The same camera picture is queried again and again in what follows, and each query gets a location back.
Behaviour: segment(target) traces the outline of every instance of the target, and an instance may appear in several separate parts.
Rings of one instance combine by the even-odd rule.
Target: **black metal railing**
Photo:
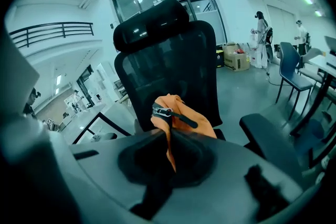
[[[33,25],[10,32],[18,48],[29,47],[31,44],[48,39],[75,35],[93,35],[93,23],[60,22],[42,25]]]

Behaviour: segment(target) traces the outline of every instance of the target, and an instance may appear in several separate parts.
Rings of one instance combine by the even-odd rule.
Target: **floor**
[[[218,105],[220,118],[223,121],[219,128],[227,141],[242,146],[249,142],[239,126],[239,120],[245,115],[261,113],[267,118],[275,118],[275,124],[278,127],[286,123],[288,118],[286,118],[286,109],[283,111],[278,108],[284,103],[286,106],[286,98],[290,94],[291,87],[282,87],[278,104],[275,105],[279,86],[269,82],[280,84],[279,66],[272,65],[270,67],[270,77],[266,75],[264,69],[252,66],[250,69],[240,72],[233,72],[226,67],[217,68]],[[304,106],[305,98],[303,96],[299,99],[297,110]],[[289,115],[292,106],[289,103],[287,107]]]
[[[244,116],[252,113],[260,113],[270,122],[272,122],[289,143],[294,144],[295,138],[290,136],[290,131],[302,119],[301,112],[305,105],[308,92],[302,92],[298,100],[296,110],[292,119],[288,121],[289,114],[293,108],[297,92],[294,91],[291,99],[288,101],[291,91],[290,86],[284,83],[281,95],[277,104],[275,104],[281,77],[279,75],[279,66],[270,66],[270,76],[266,75],[265,70],[251,67],[249,70],[233,72],[232,70],[221,67],[217,68],[217,95],[219,113],[223,124],[219,126],[225,139],[229,142],[239,145],[246,145],[249,140],[239,126],[239,120]],[[305,113],[310,109],[319,88],[316,87],[311,94]],[[328,123],[322,116],[321,111],[328,107],[329,100],[324,99],[317,112],[312,118],[317,119],[327,130]],[[332,105],[328,111],[333,121],[336,118],[336,105]],[[321,151],[325,145],[318,145]],[[317,175],[322,171],[318,165],[313,169],[308,167],[308,155],[299,158],[304,178],[308,185],[314,184]]]

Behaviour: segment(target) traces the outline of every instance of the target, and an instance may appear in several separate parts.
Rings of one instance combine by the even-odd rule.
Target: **mesh chair back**
[[[295,67],[300,61],[300,55],[289,42],[281,42],[280,49],[282,56],[280,62],[280,75],[284,78],[291,77],[295,71]]]
[[[121,52],[115,69],[143,131],[154,128],[152,105],[161,95],[177,94],[213,127],[219,117],[216,88],[216,41],[212,26],[190,22],[177,35],[139,51]]]
[[[323,52],[318,48],[311,48],[309,52],[302,56],[302,62],[307,63],[310,59],[318,55],[323,55]]]

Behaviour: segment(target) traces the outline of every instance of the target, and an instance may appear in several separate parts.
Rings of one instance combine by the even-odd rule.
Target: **chair seat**
[[[306,78],[292,73],[290,76],[285,77],[282,76],[286,82],[288,82],[291,86],[293,86],[298,91],[306,91],[313,87],[313,84],[309,82]]]
[[[320,77],[318,74],[316,74],[316,73],[314,73],[312,71],[309,71],[306,68],[300,68],[299,72],[301,74],[305,75],[306,77],[311,78],[311,79],[313,79],[313,80],[315,80],[315,81],[317,81],[317,82],[319,82],[321,84],[323,82],[323,78],[322,77]]]
[[[336,91],[329,87],[327,91],[327,97],[334,103],[336,103]]]

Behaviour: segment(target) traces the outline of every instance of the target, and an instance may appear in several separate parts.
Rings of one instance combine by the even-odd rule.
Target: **gray floor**
[[[284,83],[281,95],[277,104],[275,104],[281,77],[279,75],[279,66],[270,66],[270,77],[266,75],[264,69],[251,67],[249,70],[233,72],[232,70],[222,67],[217,68],[217,95],[219,113],[223,124],[219,127],[225,139],[239,145],[246,145],[249,140],[239,126],[239,120],[242,116],[260,113],[272,122],[290,143],[294,142],[294,137],[289,136],[289,132],[302,119],[301,112],[307,100],[308,91],[300,93],[300,98],[292,119],[288,121],[289,114],[293,108],[297,92],[294,91],[290,101],[288,97],[291,86]],[[310,96],[305,113],[315,98],[317,91]],[[314,115],[319,121],[322,120],[320,111],[325,109],[329,104],[324,100],[318,111]]]
[[[247,144],[249,141],[239,126],[240,118],[252,113],[264,115],[265,111],[268,114],[268,110],[276,109],[278,104],[283,103],[289,96],[291,87],[282,87],[279,102],[275,105],[279,86],[270,84],[268,79],[264,69],[251,67],[249,70],[233,72],[226,67],[217,68],[218,105],[220,118],[223,121],[219,128],[227,141],[239,145]],[[270,82],[280,84],[278,66],[271,66]],[[278,114],[279,112],[277,112],[276,125],[280,126],[284,122],[283,117],[279,119]]]

